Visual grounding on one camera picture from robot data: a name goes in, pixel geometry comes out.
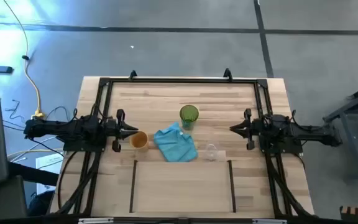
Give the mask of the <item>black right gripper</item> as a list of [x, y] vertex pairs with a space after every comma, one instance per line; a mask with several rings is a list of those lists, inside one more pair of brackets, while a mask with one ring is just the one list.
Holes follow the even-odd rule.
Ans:
[[243, 120], [239, 124], [235, 124], [230, 127], [232, 132], [240, 135], [243, 139], [246, 138], [246, 131], [245, 131], [245, 129], [243, 129], [244, 127], [246, 127], [246, 130], [248, 131], [248, 133], [247, 133], [247, 139], [248, 139], [247, 150], [254, 149], [255, 142], [252, 139], [252, 137], [258, 136], [262, 129], [262, 120], [260, 118], [251, 119], [251, 116], [252, 116], [251, 109], [247, 108], [244, 111], [245, 120]]

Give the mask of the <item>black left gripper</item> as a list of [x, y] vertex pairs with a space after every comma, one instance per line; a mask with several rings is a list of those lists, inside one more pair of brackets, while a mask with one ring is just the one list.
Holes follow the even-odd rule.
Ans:
[[125, 123], [126, 114], [123, 109], [118, 109], [116, 119], [108, 119], [105, 124], [105, 135], [115, 137], [112, 142], [112, 150], [114, 152], [121, 151], [120, 140], [124, 140], [131, 135], [137, 134], [138, 128]]

